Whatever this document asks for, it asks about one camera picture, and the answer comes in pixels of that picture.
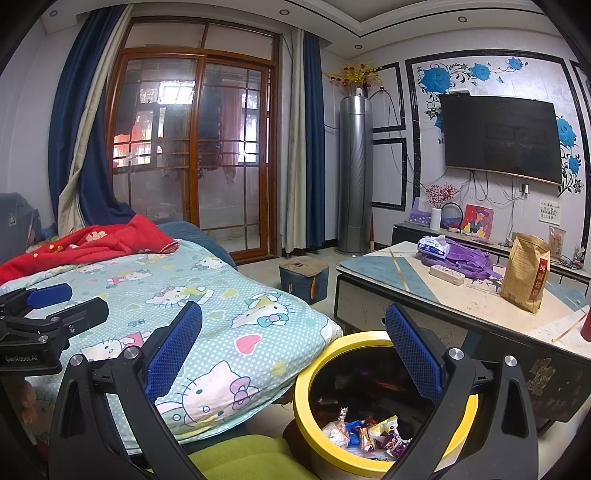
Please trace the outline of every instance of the beige curtain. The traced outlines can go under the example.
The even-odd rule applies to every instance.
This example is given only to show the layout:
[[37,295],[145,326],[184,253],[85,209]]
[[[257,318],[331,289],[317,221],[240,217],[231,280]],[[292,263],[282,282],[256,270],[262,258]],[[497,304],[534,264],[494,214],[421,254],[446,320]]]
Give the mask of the beige curtain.
[[78,127],[76,144],[74,145],[74,156],[70,168],[70,177],[67,185],[60,194],[57,211],[57,232],[60,236],[69,235],[70,233],[86,226],[78,201],[78,178],[82,171],[82,165],[84,165],[86,148],[88,146],[88,139],[90,138],[90,130],[92,129],[92,124],[95,122],[100,96],[102,95],[107,78],[115,64],[119,46],[121,45],[131,19],[132,8],[132,5],[128,5],[115,25],[109,42],[100,57],[99,64],[92,79],[92,84],[90,85],[90,91]]
[[304,96],[304,31],[293,38],[293,84],[291,86],[290,149],[287,177],[287,223],[285,251],[306,248],[306,103]]

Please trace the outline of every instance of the purple bag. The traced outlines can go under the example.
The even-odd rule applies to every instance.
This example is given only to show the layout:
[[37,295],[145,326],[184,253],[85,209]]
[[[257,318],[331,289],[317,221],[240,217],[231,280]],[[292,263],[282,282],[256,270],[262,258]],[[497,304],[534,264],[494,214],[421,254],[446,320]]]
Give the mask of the purple bag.
[[421,262],[423,265],[441,265],[451,270],[463,273],[467,278],[484,280],[488,277],[500,278],[501,276],[493,271],[492,260],[488,252],[479,248],[469,248],[446,237],[450,245],[449,253],[445,259],[424,254]]

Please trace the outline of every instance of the coffee table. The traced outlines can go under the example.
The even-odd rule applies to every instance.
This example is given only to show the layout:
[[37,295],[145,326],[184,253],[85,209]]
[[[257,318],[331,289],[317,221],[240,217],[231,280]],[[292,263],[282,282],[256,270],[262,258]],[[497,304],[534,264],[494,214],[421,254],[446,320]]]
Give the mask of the coffee table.
[[[501,275],[504,267],[495,266]],[[399,302],[446,346],[481,360],[520,362],[535,414],[569,421],[591,394],[591,343],[583,322],[553,341],[589,311],[584,295],[548,282],[537,314],[499,296],[501,281],[466,279],[452,285],[428,273],[416,244],[392,247],[337,265],[335,320],[360,330],[384,329],[385,309]]]

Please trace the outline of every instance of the paper note on wall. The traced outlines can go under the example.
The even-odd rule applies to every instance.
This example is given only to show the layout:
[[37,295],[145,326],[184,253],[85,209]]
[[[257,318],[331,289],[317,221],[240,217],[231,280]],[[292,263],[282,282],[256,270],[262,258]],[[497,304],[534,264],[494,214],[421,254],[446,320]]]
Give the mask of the paper note on wall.
[[540,222],[560,225],[560,202],[540,200]]

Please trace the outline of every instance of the red cup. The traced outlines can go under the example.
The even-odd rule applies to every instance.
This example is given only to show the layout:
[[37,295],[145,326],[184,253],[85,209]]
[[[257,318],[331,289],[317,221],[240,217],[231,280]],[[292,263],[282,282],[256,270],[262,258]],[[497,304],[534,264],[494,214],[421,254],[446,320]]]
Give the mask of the red cup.
[[587,318],[585,318],[585,323],[581,329],[581,337],[588,342],[591,342],[591,308],[589,309],[589,313],[587,314]]

